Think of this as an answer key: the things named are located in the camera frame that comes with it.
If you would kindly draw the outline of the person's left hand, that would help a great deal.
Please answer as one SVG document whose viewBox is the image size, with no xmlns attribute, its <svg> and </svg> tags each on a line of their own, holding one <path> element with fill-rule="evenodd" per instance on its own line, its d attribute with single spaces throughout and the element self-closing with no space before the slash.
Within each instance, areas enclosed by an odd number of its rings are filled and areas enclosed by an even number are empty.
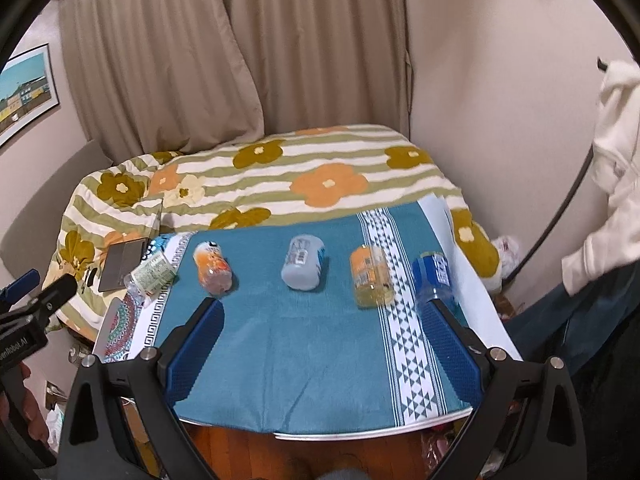
<svg viewBox="0 0 640 480">
<path fill-rule="evenodd" d="M 4 393 L 0 396 L 1 422 L 6 422 L 9 417 L 9 401 Z M 34 440 L 41 441 L 44 445 L 48 445 L 49 429 L 46 421 L 42 417 L 39 405 L 35 396 L 29 390 L 25 389 L 22 411 L 28 422 L 28 433 Z"/>
</svg>

